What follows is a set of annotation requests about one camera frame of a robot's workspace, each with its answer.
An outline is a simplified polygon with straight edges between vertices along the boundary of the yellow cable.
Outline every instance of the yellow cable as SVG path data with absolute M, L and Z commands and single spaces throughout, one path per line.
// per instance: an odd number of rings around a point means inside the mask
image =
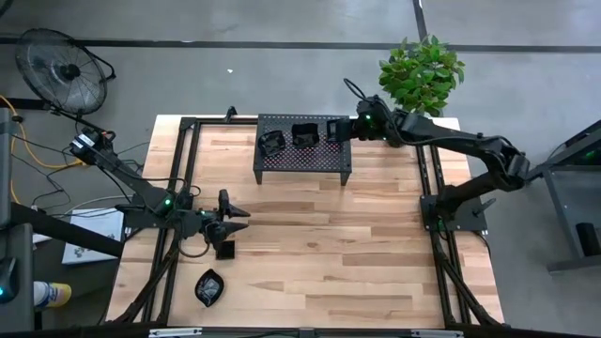
M 12 112 L 13 115 L 18 116 L 17 111 L 15 110 L 15 107 L 12 106 L 12 104 L 10 104 L 10 102 L 7 100 L 7 98 L 5 98 L 4 96 L 0 95 L 0 100 L 4 101 L 9 110 Z M 26 141 L 27 140 L 27 134 L 25 133 L 25 128 L 23 127 L 23 125 L 20 123 L 19 127 L 21 128 L 21 134 L 23 139 Z M 10 143 L 10 153 L 14 153 L 15 150 L 15 141 L 16 139 L 13 138 L 12 142 Z M 25 149 L 27 149 L 27 152 L 29 153 L 29 155 L 31 155 L 31 157 L 34 159 L 35 162 L 37 162 L 39 165 L 45 167 L 45 168 L 49 168 L 49 169 L 61 169 L 61 168 L 65 168 L 68 167 L 70 165 L 75 165 L 75 164 L 79 164 L 79 165 L 84 165 L 84 163 L 81 160 L 76 160 L 72 163 L 69 163 L 67 165 L 53 165 L 53 164 L 46 164 L 44 162 L 42 162 L 40 159 L 38 159 L 38 157 L 36 156 L 36 154 L 34 154 L 34 152 L 31 150 L 31 148 L 29 147 L 29 144 L 27 142 L 23 141 L 23 143 L 25 144 Z M 12 180 L 10 181 L 10 194 L 12 195 L 12 199 L 20 204 L 21 201 L 19 201 L 19 198 L 17 198 L 17 194 L 15 193 L 15 189 L 14 189 L 14 185 L 12 184 Z
M 12 112 L 13 115 L 18 116 L 17 111 L 12 106 L 12 104 L 10 104 L 10 102 L 7 100 L 7 98 L 5 98 L 2 95 L 0 95 L 0 100 L 3 100 L 7 104 L 8 108 L 10 109 L 10 111 Z M 25 133 L 25 128 L 23 127 L 23 125 L 21 123 L 19 124 L 19 128 L 21 128 L 22 138 L 24 140 L 27 140 L 27 134 Z M 40 159 L 38 159 L 38 157 L 31 150 L 31 148 L 29 147 L 29 144 L 27 142 L 24 142 L 24 144 L 25 144 L 25 149 L 27 149 L 27 152 L 29 153 L 29 155 L 31 155 L 31 157 L 34 159 L 34 161 L 37 164 L 43 166 L 44 168 L 61 169 L 61 168 L 65 168 L 67 166 L 74 165 L 74 164 L 83 164 L 83 162 L 80 161 L 80 160 L 76 160 L 76 161 L 74 161 L 72 163 L 69 163 L 69 164 L 66 164 L 66 165 L 64 165 L 64 164 L 63 165 L 46 164 L 46 163 L 42 162 Z

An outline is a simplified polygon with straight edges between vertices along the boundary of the black container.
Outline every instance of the black container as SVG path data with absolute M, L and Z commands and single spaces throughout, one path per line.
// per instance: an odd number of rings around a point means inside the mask
M 292 126 L 292 145 L 297 149 L 313 147 L 319 144 L 319 132 L 316 123 L 295 124 Z
M 282 131 L 270 131 L 261 135 L 258 148 L 263 157 L 275 156 L 284 151 L 285 138 Z

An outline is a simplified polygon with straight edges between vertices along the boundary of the plastic bottle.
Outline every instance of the plastic bottle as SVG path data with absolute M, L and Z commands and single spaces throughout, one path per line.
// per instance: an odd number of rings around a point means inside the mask
M 63 306 L 71 298 L 67 284 L 34 282 L 34 306 L 38 308 Z

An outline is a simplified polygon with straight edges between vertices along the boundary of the wooden table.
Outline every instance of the wooden table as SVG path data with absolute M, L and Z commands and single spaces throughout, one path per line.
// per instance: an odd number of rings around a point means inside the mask
M 180 118 L 157 116 L 144 177 L 169 176 Z M 455 118 L 435 120 L 459 127 Z M 439 153 L 446 183 L 470 179 L 464 155 L 444 149 Z M 181 177 L 188 148 L 183 154 Z M 203 191 L 195 206 L 216 207 L 219 189 L 226 188 L 232 203 L 252 217 L 250 226 L 235 235 L 235 260 L 216 261 L 212 249 L 199 259 L 180 256 L 170 325 L 443 326 L 430 239 L 418 205 L 422 188 L 414 147 L 394 149 L 383 142 L 354 140 L 353 173 L 346 187 L 340 186 L 337 174 L 304 173 L 266 173 L 263 185 L 256 185 L 253 154 L 254 127 L 201 130 L 193 184 Z M 426 154 L 430 161 L 429 151 Z M 436 190 L 434 181 L 431 186 Z M 146 282 L 156 236 L 157 231 L 147 229 L 126 245 L 108 318 L 120 315 Z M 484 243 L 472 233 L 456 237 L 466 283 L 502 320 Z M 205 244 L 198 235 L 183 247 L 199 253 Z M 193 288 L 210 268 L 223 276 L 225 291 L 215 305 L 205 308 Z M 158 289 L 155 314 L 161 284 Z M 458 317 L 455 289 L 449 290 Z

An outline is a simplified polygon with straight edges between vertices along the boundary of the fan stand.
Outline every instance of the fan stand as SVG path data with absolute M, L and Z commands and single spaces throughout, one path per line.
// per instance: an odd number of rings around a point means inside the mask
M 44 100 L 7 98 L 16 110 L 49 111 L 52 107 Z M 0 100 L 0 108 L 8 108 L 8 104 Z

